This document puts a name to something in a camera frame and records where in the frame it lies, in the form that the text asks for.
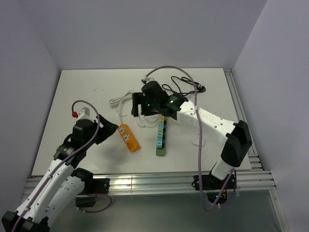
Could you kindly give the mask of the green plug adapter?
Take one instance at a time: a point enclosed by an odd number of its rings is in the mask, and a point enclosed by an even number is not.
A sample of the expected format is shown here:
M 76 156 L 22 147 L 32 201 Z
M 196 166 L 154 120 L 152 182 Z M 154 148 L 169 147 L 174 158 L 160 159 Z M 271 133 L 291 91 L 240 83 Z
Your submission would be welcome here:
M 157 134 L 157 139 L 158 140 L 164 140 L 165 138 L 165 133 L 164 133 L 164 130 L 161 130 L 161 131 L 158 131 L 158 134 Z

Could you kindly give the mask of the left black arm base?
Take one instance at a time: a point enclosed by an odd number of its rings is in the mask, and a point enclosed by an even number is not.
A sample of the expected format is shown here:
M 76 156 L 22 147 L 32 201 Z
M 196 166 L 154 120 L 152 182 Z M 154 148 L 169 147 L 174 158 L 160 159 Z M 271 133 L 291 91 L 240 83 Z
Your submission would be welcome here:
M 101 213 L 113 204 L 112 197 L 108 194 L 110 187 L 109 178 L 98 178 L 86 182 L 84 190 L 75 197 L 75 205 L 78 211 L 88 214 Z M 102 209 L 87 210 L 95 206 L 98 197 L 104 197 L 109 200 L 108 204 Z

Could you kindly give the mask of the yellow plug adapter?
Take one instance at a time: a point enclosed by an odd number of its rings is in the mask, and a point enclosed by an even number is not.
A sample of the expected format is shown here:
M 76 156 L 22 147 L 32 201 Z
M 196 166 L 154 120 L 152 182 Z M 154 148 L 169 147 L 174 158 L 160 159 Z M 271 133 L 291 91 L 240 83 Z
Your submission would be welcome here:
M 163 123 L 164 123 L 164 121 L 165 121 L 165 117 L 164 117 L 163 115 L 159 115 L 159 117 L 158 117 L 158 121 L 159 121 L 159 122 L 163 122 Z

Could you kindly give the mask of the orange rectangular block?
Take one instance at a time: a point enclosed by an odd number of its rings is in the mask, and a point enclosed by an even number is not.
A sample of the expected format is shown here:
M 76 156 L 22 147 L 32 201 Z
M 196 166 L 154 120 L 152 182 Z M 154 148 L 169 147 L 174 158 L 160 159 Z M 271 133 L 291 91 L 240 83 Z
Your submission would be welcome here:
M 118 132 L 130 152 L 137 152 L 140 149 L 140 144 L 127 124 L 122 123 L 118 127 Z

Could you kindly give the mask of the teal plug adapter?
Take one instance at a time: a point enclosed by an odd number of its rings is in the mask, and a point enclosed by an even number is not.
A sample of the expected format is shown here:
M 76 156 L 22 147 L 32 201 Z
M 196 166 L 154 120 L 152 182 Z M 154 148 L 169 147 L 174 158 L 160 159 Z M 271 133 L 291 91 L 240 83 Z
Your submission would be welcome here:
M 164 148 L 164 141 L 161 140 L 161 139 L 157 140 L 156 148 L 157 149 L 163 149 Z

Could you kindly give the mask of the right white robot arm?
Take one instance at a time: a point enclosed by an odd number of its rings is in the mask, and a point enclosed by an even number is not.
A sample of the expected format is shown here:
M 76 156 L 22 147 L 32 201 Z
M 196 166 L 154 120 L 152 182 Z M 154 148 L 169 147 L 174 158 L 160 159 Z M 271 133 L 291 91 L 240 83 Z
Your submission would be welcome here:
M 216 116 L 179 93 L 168 95 L 157 81 L 146 83 L 141 92 L 132 94 L 134 117 L 161 114 L 213 135 L 223 145 L 220 159 L 209 176 L 213 188 L 220 188 L 232 169 L 239 167 L 252 146 L 248 124 Z

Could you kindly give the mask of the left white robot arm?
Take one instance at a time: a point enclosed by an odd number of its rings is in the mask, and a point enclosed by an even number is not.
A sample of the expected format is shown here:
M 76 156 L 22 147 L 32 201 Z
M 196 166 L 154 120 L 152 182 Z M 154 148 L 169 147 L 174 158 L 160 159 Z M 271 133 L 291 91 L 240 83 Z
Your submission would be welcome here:
M 95 120 L 80 116 L 38 185 L 13 212 L 7 211 L 1 221 L 7 232 L 48 232 L 63 209 L 79 194 L 94 200 L 107 196 L 109 179 L 103 180 L 102 191 L 96 186 L 93 173 L 79 168 L 87 150 L 99 145 L 118 129 L 118 125 L 101 115 Z

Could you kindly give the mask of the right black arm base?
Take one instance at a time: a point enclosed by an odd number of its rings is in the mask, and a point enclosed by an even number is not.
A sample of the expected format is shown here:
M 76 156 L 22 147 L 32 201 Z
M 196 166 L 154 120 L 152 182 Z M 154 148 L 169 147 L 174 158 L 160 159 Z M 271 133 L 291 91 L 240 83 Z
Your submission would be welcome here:
M 199 176 L 195 175 L 191 186 L 200 193 L 202 207 L 205 211 L 220 207 L 228 203 L 237 189 L 236 172 L 230 173 L 224 180 L 219 180 L 212 176 L 201 175 L 201 184 Z

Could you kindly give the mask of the light blue plug adapter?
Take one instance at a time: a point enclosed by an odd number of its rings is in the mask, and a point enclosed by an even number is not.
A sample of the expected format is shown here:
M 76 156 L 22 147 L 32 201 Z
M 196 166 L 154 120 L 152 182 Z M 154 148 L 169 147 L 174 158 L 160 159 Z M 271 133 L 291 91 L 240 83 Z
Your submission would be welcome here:
M 164 125 L 165 125 L 165 122 L 158 122 L 158 130 L 159 131 L 163 131 L 164 130 Z

